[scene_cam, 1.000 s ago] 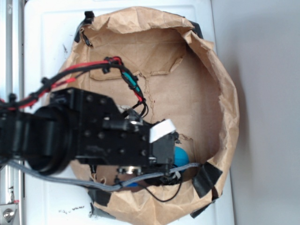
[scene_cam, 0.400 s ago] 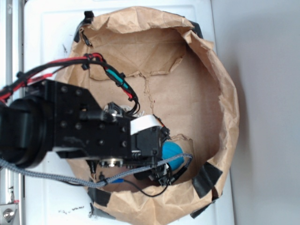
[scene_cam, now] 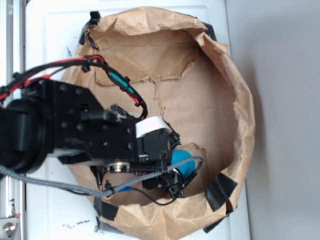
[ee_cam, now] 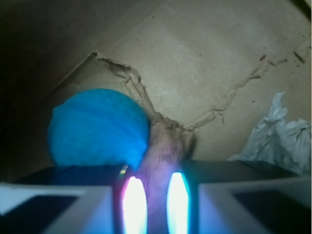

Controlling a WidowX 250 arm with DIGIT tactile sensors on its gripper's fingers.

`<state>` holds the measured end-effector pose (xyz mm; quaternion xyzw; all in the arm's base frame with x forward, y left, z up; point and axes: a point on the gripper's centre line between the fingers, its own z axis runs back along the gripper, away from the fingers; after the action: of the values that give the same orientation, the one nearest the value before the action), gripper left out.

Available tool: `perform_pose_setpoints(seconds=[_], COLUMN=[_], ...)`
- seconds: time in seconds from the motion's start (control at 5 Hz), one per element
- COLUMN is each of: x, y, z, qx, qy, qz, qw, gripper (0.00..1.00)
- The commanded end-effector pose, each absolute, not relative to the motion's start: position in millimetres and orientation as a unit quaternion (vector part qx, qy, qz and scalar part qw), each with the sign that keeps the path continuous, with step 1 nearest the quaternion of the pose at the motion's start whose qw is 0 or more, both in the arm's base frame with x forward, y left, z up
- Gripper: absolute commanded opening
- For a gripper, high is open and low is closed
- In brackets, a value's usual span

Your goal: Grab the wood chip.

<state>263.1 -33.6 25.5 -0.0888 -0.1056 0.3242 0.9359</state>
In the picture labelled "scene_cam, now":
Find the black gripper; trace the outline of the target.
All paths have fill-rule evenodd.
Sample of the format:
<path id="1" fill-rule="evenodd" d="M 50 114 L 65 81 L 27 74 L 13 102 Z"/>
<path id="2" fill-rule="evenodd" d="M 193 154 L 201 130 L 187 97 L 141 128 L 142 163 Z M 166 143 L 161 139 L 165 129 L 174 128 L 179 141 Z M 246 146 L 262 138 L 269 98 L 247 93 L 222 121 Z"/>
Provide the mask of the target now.
<path id="1" fill-rule="evenodd" d="M 138 146 L 138 167 L 147 167 L 149 172 L 128 180 L 111 190 L 117 192 L 138 191 L 148 199 L 151 197 L 140 189 L 133 187 L 142 183 L 142 187 L 153 190 L 163 188 L 173 199 L 183 197 L 183 189 L 187 185 L 187 168 L 184 150 L 176 150 L 180 145 L 180 135 L 177 134 L 162 117 L 153 116 L 136 124 Z"/>

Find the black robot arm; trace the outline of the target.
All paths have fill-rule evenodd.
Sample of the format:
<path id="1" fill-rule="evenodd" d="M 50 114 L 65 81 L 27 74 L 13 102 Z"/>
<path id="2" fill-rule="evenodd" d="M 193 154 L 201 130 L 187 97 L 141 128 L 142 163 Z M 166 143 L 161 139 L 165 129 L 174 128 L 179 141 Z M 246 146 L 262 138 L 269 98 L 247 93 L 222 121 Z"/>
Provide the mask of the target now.
<path id="1" fill-rule="evenodd" d="M 32 83 L 22 98 L 0 110 L 0 173 L 85 196 L 108 197 L 142 183 L 175 197 L 185 186 L 173 160 L 180 137 L 161 118 L 143 133 L 146 124 L 118 105 L 103 108 L 87 88 L 54 80 Z M 29 177 L 47 157 L 88 166 L 98 185 L 108 173 L 134 173 L 136 178 L 98 191 Z"/>

